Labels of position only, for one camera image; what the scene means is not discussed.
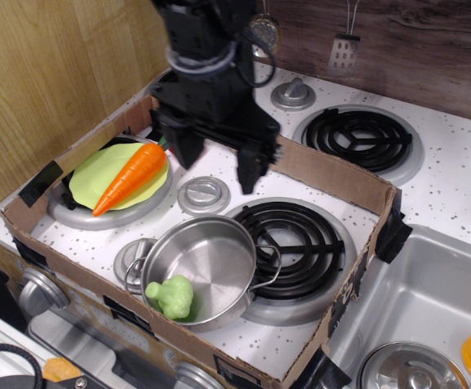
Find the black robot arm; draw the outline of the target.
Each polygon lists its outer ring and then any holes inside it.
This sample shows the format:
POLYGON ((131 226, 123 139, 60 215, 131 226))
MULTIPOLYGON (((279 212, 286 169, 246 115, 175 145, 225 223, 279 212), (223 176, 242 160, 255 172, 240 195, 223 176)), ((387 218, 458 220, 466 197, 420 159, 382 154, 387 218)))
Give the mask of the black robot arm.
POLYGON ((189 169, 211 141, 238 157, 242 193, 275 162, 279 123, 260 108, 252 49, 264 43, 250 30, 253 1, 155 1, 169 40, 169 71, 149 91, 160 107, 156 127, 180 165, 189 169))

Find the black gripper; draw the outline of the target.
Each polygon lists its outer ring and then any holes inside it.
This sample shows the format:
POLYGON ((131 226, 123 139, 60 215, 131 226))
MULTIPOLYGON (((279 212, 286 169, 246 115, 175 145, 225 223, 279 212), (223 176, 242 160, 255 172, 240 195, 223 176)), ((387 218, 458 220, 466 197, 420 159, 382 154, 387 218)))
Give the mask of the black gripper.
POLYGON ((148 90, 160 104, 156 122, 184 169, 198 160, 205 139, 236 148, 238 182, 250 195, 281 158, 280 125, 256 103, 237 71, 199 80, 167 71, 148 90))

